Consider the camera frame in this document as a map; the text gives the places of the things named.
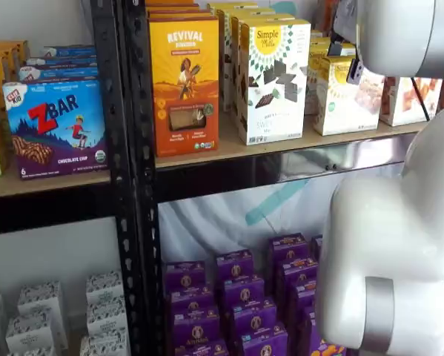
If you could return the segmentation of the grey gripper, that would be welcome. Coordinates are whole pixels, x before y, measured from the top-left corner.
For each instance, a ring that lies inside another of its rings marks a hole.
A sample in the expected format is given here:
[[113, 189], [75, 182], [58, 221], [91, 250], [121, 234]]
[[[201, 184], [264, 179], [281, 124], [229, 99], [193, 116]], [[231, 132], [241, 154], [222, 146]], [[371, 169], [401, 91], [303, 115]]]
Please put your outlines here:
[[[357, 0], [340, 0], [334, 15], [333, 31], [327, 56], [340, 56], [342, 52], [343, 38], [357, 37]], [[346, 82], [359, 85], [362, 78], [363, 63], [359, 58], [354, 58], [348, 70]]]

